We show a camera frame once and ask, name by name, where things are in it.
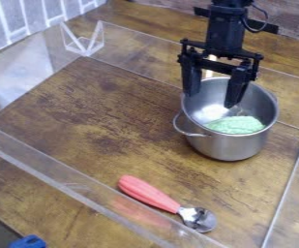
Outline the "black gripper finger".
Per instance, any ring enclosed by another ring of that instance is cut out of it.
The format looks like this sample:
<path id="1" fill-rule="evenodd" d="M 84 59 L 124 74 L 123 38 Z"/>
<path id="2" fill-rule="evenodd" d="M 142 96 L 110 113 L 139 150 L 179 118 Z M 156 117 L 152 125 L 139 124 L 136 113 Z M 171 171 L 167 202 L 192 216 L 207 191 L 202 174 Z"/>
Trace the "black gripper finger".
<path id="1" fill-rule="evenodd" d="M 202 69 L 191 62 L 182 63 L 183 91 L 187 96 L 194 96 L 200 89 Z"/>
<path id="2" fill-rule="evenodd" d="M 247 85 L 250 82 L 250 72 L 246 67 L 232 69 L 232 75 L 228 81 L 224 107 L 232 108 L 242 100 Z"/>

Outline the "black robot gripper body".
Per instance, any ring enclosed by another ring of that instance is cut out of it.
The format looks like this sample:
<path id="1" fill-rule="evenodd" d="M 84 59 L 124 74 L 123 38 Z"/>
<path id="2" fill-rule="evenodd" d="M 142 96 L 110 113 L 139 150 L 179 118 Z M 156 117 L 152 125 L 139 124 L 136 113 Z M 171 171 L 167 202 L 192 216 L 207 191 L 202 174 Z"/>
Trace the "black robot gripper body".
<path id="1" fill-rule="evenodd" d="M 263 55 L 243 49 L 244 31 L 259 33 L 248 25 L 248 4 L 211 4 L 206 10 L 208 25 L 203 42 L 183 39 L 178 62 L 191 62 L 202 70 L 232 75 L 232 69 L 246 67 L 254 80 Z"/>

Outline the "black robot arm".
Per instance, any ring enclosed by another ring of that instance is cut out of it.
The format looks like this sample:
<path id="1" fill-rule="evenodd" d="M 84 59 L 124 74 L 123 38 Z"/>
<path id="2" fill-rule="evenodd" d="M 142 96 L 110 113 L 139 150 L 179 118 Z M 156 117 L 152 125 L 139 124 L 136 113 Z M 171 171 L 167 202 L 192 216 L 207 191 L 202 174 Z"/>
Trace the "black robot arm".
<path id="1" fill-rule="evenodd" d="M 258 77 L 264 56 L 242 48 L 247 24 L 247 7 L 254 0 L 211 0 L 206 41 L 180 41 L 178 62 L 182 67 L 183 92 L 194 96 L 200 90 L 202 70 L 230 75 L 224 107 L 230 109 L 242 100 L 247 85 Z"/>

